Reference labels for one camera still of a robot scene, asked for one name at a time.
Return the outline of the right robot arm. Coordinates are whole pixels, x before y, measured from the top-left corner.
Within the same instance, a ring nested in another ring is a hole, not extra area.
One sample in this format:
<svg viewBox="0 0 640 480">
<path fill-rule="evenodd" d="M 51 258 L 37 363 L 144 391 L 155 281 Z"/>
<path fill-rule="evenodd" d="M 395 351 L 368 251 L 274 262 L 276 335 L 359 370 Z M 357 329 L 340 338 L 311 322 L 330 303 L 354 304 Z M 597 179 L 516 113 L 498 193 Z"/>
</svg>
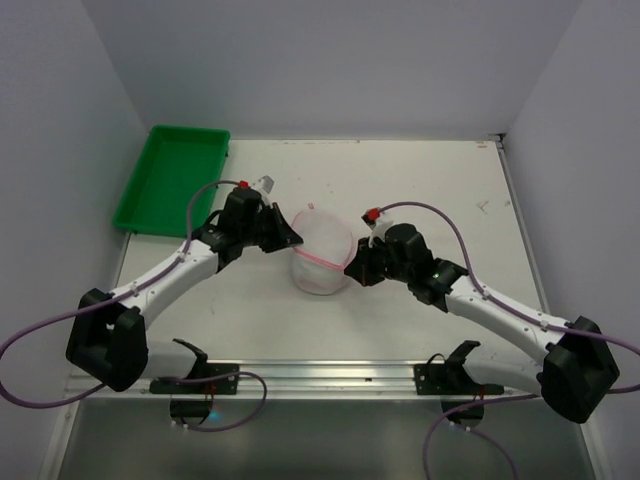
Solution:
<svg viewBox="0 0 640 480">
<path fill-rule="evenodd" d="M 410 224 L 362 238 L 344 273 L 362 286 L 403 283 L 421 303 L 462 317 L 498 335 L 519 353 L 499 355 L 465 340 L 442 363 L 414 367 L 420 395 L 498 395 L 507 389 L 541 396 L 563 418 L 586 422 L 617 381 L 620 370 L 599 326 L 568 322 L 507 297 L 492 299 L 468 269 L 435 257 Z"/>
</svg>

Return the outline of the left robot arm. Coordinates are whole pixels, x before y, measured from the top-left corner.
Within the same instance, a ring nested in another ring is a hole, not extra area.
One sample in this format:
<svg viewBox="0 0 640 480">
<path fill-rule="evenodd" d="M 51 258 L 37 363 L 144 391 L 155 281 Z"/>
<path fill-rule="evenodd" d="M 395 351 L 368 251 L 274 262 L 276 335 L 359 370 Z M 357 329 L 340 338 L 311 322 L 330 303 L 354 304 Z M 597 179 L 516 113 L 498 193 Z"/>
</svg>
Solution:
<svg viewBox="0 0 640 480">
<path fill-rule="evenodd" d="M 170 257 L 141 277 L 108 293 L 88 291 L 80 300 L 66 359 L 116 392 L 140 379 L 181 385 L 210 380 L 207 354 L 181 339 L 152 343 L 151 324 L 199 283 L 220 273 L 244 249 L 273 253 L 301 245 L 278 204 L 251 188 L 234 188 L 224 207 L 195 228 Z"/>
</svg>

